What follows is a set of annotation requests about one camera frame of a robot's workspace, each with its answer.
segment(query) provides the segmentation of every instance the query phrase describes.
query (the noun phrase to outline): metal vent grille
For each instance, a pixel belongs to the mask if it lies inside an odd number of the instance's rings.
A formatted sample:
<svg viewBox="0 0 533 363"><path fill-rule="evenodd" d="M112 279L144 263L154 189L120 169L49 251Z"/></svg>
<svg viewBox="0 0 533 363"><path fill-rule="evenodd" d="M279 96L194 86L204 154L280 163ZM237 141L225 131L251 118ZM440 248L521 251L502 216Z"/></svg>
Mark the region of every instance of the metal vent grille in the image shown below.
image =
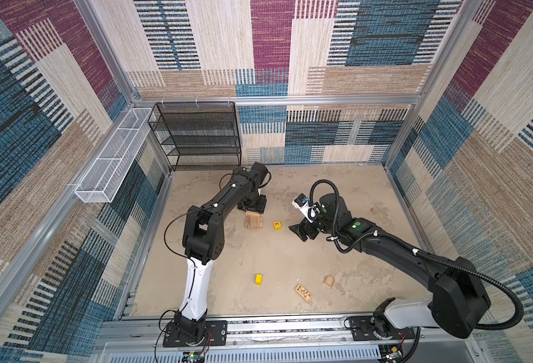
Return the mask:
<svg viewBox="0 0 533 363"><path fill-rule="evenodd" d="M159 363L181 363L182 351L158 352ZM293 348L231 348L210 350L206 363L222 362L332 362L332 361L377 361L380 358L377 345L332 345L328 347ZM155 363L153 353L115 353L110 363Z"/></svg>
<svg viewBox="0 0 533 363"><path fill-rule="evenodd" d="M75 188L84 203L111 203L155 121L152 109L132 109Z"/></svg>
<svg viewBox="0 0 533 363"><path fill-rule="evenodd" d="M149 125L174 170L230 170L241 147L232 102L157 103Z"/></svg>

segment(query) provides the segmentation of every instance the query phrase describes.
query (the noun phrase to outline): black cable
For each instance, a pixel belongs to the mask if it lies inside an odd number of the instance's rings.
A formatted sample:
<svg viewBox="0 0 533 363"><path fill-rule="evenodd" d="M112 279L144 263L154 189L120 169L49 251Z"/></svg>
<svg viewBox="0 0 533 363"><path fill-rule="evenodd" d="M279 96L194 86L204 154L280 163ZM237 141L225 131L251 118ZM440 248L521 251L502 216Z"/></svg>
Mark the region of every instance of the black cable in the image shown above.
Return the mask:
<svg viewBox="0 0 533 363"><path fill-rule="evenodd" d="M228 174L224 174L224 175L222 176L222 178L220 178L220 181L218 182L218 187L220 188L220 190L222 190L222 185L221 185L221 184L222 184L222 180L223 180L224 177L226 177L227 175L232 175L232 173L229 172Z"/></svg>
<svg viewBox="0 0 533 363"><path fill-rule="evenodd" d="M408 361L408 359L410 359L412 357L412 354L414 354L414 352L416 351L416 348L417 348L417 345L418 343L420 343L420 331L422 330L422 328L420 328L419 326L416 328L416 337L414 338L414 343L412 345L412 348L410 349L410 351L408 352L408 354L406 354L406 356L404 358L402 358L402 360L399 361L399 363L406 363Z"/></svg>
<svg viewBox="0 0 533 363"><path fill-rule="evenodd" d="M345 327L345 329L347 330L359 330L361 328L358 328L357 326L347 326L345 325L345 322L348 320L349 318L345 318L345 320L343 320L343 326Z"/></svg>
<svg viewBox="0 0 533 363"><path fill-rule="evenodd" d="M161 332L165 332L165 331L166 331L166 330L163 330L163 329L161 328L161 319L163 319L163 318L164 318L164 315L166 315L166 314L167 314L168 312L170 312L170 311L173 311L174 314L176 314L176 312L177 312L176 310L168 309L168 310L164 311L163 314L161 314L160 319L158 320L158 329L159 329Z"/></svg>
<svg viewBox="0 0 533 363"><path fill-rule="evenodd" d="M333 192L335 193L335 214L333 215L333 224L331 225L331 237L337 236L337 216L339 215L339 191L337 190L337 187L335 184L327 179L320 179L317 180L313 185L311 185L311 191L309 192L309 207L313 207L313 193L315 191L315 188L319 184L328 184L333 188ZM335 242L335 246L339 247L339 244L337 242L337 239L333 240Z"/></svg>
<svg viewBox="0 0 533 363"><path fill-rule="evenodd" d="M169 226L174 223L176 220L178 220L179 218L183 217L184 215L186 214L190 214L190 213L194 213L194 212L203 212L203 211L207 211L208 209L210 209L211 207L207 208L207 209L201 209L201 210L191 210L190 212L186 212L184 214L180 214L178 215L176 218L174 218L170 223L168 223L168 225L166 226L165 228L165 231L164 231L164 244L165 246L168 248L168 250L172 251L172 253L174 253L175 255L178 255L180 257L183 257L183 258L187 258L190 260L190 262L192 262L192 264L194 265L194 275L192 276L192 284L190 286L190 293L188 294L188 298L190 299L190 296L192 294L192 289L194 288L194 279L196 278L196 264L194 263L194 260L191 259L190 257L188 256L185 256L183 254L179 254L177 253L176 251L172 250L169 245L168 245L168 241L165 239L165 235L166 233L168 233L168 228Z"/></svg>
<svg viewBox="0 0 533 363"><path fill-rule="evenodd" d="M387 233L385 231L378 231L377 235L381 236L381 237L386 237L386 238L391 239L392 241L398 243L400 246L404 247L406 250L410 251L415 256L420 257L423 260L434 262L434 263L437 263L439 265L450 267L450 268L452 268L454 270L457 270L457 271L460 271L460 272L465 272L465 273L468 273L469 275L476 276L479 279L481 279L482 281L488 282L490 285L496 287L497 289L499 289L500 291L505 293L509 297L509 299L512 301L513 305L515 306L515 313L513 314L513 316L511 316L510 319L508 319L507 321L502 322L502 323L476 324L476 326L475 326L476 329L480 329L480 330L504 330L504 329L509 329L509 328L512 328L513 326L517 325L518 322L520 322L521 319L523 319L523 315L524 315L523 303L520 301L518 296L512 290L510 290L508 287L504 286L504 284L502 284L501 282L499 282L499 281L497 281L497 280L495 280L495 279L493 279L493 278L491 278L491 277L489 277L489 276L487 276L487 275L485 275L483 273L480 273L480 272L477 272L477 271L473 271L473 270L469 270L467 268L458 266L454 262L450 262L450 261L447 261L447 260L443 260L442 258L435 257L432 254L430 254L430 253L428 253L426 251L422 251L422 250L418 249L416 246L413 246L413 245L405 242L404 240L402 240L402 239L400 239L400 238L398 238L398 237L396 237L396 236L394 236L392 234L389 234L389 233Z"/></svg>
<svg viewBox="0 0 533 363"><path fill-rule="evenodd" d="M189 259L189 260L192 262L192 264L194 265L194 272L193 272L193 275L192 275L192 284L190 285L190 292L188 293L188 298L189 298L189 299L190 299L190 296L192 295L192 290L194 289L194 279L196 278L196 263L194 263L194 261L193 261L190 257L185 256L185 255L183 255L183 254L179 254L179 253L177 253L176 251L172 250L172 249L169 247L169 245L168 245L168 241L165 239L165 235L166 235L166 233L168 233L168 228L169 228L169 226L170 226L172 223L174 223L175 221L177 221L178 219L180 219L181 217L183 217L184 215L186 215L186 214L190 214L190 213L194 213L194 212L202 212L202 211L206 211L206 210L208 210L208 209L191 210L191 211L186 212L186 213L184 213L184 214L180 214L180 215L178 215L176 218L174 218L170 223L168 223L168 225L166 226L166 228L165 228L165 230L164 230L164 244L165 244L165 246L168 248L168 250L170 250L170 251L171 251L172 253L174 253L175 255L178 255L178 256L180 256L180 257L183 257L183 258L187 258L187 259ZM186 303L186 304L184 305L184 307L180 310L180 312L183 312L183 310L186 308L186 306L188 306L188 303ZM169 326L169 324L170 324L171 322L174 321L174 318L172 318L172 319L171 319L171 320L165 325L165 328L164 328L164 329L161 328L161 325L160 325L160 324L161 324L161 319L162 319L162 318L164 317L164 315L166 315L169 311L174 311L174 312L176 312L175 310L171 310L171 309L166 310L166 311L164 311L163 314L161 314L160 319L158 320L158 328L159 328L161 331L160 331L160 335L158 335L158 339L155 341L155 344L154 344L154 359L155 359L155 363L159 363L158 360L157 360L156 348L157 348L157 344L158 344L158 342L160 341L161 335L162 335L163 333L167 333L167 330L168 330L168 326Z"/></svg>
<svg viewBox="0 0 533 363"><path fill-rule="evenodd" d="M268 174L268 180L266 181L266 183L262 184L262 185L259 185L258 186L258 189L262 189L264 188L265 186L267 186L267 184L270 182L270 178L272 177L271 174L270 174L270 171L267 171L266 172Z"/></svg>
<svg viewBox="0 0 533 363"><path fill-rule="evenodd" d="M155 349L157 348L157 344L159 343L161 335L163 334L163 332L164 332L163 330L160 332L160 335L158 335L158 339L156 339L155 344L154 344L154 359L155 359L155 363L159 363L158 360L157 360L157 354L155 352Z"/></svg>
<svg viewBox="0 0 533 363"><path fill-rule="evenodd" d="M317 185L319 185L319 184L328 184L328 185L330 185L333 188L333 192L335 193L335 214L333 215L333 223L332 223L332 226L331 226L331 237L339 236L339 237L343 238L346 241L350 241L351 238L349 236L343 235L339 231L339 229L337 228L337 217L339 215L339 190L337 190L337 187L335 186L335 184L332 181L329 181L327 179L321 179L321 180L317 180L311 186L311 191L309 192L309 207L313 207L314 206L313 193L315 191L315 187L317 187ZM308 213L309 213L309 217L310 217L311 216L311 209L309 209ZM357 244L356 242L353 242L353 243L351 243L351 245L348 248L342 249L341 245L339 245L339 239L338 238L334 238L333 239L333 243L335 243L335 247L341 253L348 253Z"/></svg>

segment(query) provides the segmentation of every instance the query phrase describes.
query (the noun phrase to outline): metal wire shelf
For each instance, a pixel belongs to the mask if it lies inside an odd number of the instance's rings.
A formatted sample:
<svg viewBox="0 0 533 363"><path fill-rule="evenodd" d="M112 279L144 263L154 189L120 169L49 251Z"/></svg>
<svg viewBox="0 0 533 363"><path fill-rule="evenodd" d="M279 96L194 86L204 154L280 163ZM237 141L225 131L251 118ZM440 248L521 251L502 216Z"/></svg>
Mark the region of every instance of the metal wire shelf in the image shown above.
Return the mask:
<svg viewBox="0 0 533 363"><path fill-rule="evenodd" d="M154 106L148 122L173 170L227 170L240 165L232 102L173 102Z"/></svg>
<svg viewBox="0 0 533 363"><path fill-rule="evenodd" d="M75 188L84 203L111 203L155 122L151 108L130 110Z"/></svg>

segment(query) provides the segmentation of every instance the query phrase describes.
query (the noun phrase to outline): blue striped fabric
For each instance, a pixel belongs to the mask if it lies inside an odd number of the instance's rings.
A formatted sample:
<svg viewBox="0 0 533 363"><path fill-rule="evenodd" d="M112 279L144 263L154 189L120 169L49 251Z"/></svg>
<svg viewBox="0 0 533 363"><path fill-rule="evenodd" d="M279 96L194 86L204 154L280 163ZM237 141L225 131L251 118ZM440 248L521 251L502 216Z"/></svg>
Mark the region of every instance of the blue striped fabric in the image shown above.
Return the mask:
<svg viewBox="0 0 533 363"><path fill-rule="evenodd" d="M346 66L412 64L440 0L365 1L359 6Z"/></svg>
<svg viewBox="0 0 533 363"><path fill-rule="evenodd" d="M200 69L184 0L133 3L160 70Z"/></svg>
<svg viewBox="0 0 533 363"><path fill-rule="evenodd" d="M0 203L57 141L54 123L0 59Z"/></svg>

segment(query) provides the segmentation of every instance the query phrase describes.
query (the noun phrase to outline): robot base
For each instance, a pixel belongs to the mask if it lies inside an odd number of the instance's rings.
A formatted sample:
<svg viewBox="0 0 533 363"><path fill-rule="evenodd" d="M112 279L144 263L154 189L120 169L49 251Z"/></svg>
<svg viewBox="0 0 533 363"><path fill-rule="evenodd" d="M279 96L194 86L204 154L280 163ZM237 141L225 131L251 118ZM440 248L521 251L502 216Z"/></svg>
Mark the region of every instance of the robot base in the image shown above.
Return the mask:
<svg viewBox="0 0 533 363"><path fill-rule="evenodd" d="M351 335L353 336L353 340L356 342L364 342L367 340L399 340L401 339L401 336L396 334L391 339L389 337L386 337L386 339L378 338L377 335L373 333L373 330L375 330L373 323L371 323L371 319L373 316L350 316L347 318L347 321L349 322L349 327L351 327ZM404 328L401 329L404 334L406 335L406 339L413 339L416 334L412 328Z"/></svg>
<svg viewBox="0 0 533 363"><path fill-rule="evenodd" d="M220 346L227 344L227 321L226 320L212 320L206 321L206 331L212 334L211 346ZM164 335L164 342L162 343L164 348L176 348L187 347L186 342L190 343L184 334L180 333L178 327L174 324L170 324L168 327L168 333ZM204 333L202 341L196 346L203 347L208 343L208 335Z"/></svg>

